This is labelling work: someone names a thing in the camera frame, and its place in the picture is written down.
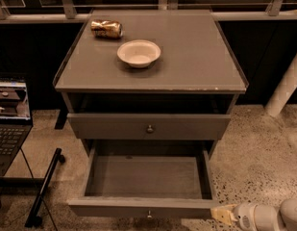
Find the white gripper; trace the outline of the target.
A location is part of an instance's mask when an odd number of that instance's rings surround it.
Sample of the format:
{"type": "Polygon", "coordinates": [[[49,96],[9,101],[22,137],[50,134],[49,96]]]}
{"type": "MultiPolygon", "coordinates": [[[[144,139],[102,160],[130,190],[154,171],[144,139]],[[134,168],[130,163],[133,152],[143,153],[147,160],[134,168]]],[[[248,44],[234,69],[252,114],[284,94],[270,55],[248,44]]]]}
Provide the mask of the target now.
{"type": "Polygon", "coordinates": [[[243,231],[258,231],[255,223],[255,203],[219,205],[211,208],[211,216],[224,224],[238,226],[243,231]]]}

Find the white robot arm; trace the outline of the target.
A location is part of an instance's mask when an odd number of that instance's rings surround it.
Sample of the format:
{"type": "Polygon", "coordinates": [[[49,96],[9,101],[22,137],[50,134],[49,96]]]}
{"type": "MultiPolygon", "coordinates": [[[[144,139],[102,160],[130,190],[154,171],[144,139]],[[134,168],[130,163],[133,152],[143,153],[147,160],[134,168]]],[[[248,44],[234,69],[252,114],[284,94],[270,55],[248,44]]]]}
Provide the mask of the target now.
{"type": "Polygon", "coordinates": [[[254,202],[210,209],[213,219],[236,224],[242,231],[297,231],[297,199],[286,199],[279,207],[254,202]]]}

